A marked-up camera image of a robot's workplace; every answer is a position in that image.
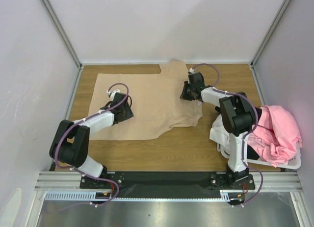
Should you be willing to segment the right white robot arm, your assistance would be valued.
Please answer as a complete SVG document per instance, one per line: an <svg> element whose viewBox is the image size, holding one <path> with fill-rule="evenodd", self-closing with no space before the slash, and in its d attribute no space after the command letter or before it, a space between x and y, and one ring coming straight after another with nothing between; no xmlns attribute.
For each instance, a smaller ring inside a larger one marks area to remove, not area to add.
<svg viewBox="0 0 314 227"><path fill-rule="evenodd" d="M256 108L243 94L206 86L200 72L188 73L180 99L211 103L220 109L223 126L230 135L225 184L233 189L238 188L249 176L247 143L249 133L258 124Z"/></svg>

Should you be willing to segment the beige t shirt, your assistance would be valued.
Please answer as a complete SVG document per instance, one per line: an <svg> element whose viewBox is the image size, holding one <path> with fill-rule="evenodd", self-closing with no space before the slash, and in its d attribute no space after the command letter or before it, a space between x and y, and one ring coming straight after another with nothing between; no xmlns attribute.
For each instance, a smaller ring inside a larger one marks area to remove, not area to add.
<svg viewBox="0 0 314 227"><path fill-rule="evenodd" d="M120 82L114 89L129 88L134 116L100 130L91 140L150 140L174 127L197 126L203 115L201 104L180 99L187 81L186 64L171 61L159 67L160 74L98 74L88 113L104 106L108 88Z"/></svg>

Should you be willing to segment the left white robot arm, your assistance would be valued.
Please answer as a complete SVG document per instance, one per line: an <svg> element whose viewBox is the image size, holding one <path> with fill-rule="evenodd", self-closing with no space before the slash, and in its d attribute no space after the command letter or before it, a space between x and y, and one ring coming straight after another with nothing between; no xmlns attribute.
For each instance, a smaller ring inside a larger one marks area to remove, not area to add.
<svg viewBox="0 0 314 227"><path fill-rule="evenodd" d="M98 188L108 182L107 168L88 155L89 140L102 129L133 117L131 96L115 90L109 97L110 101L95 114L76 121L61 121L49 151L55 164L66 163L91 176L92 184Z"/></svg>

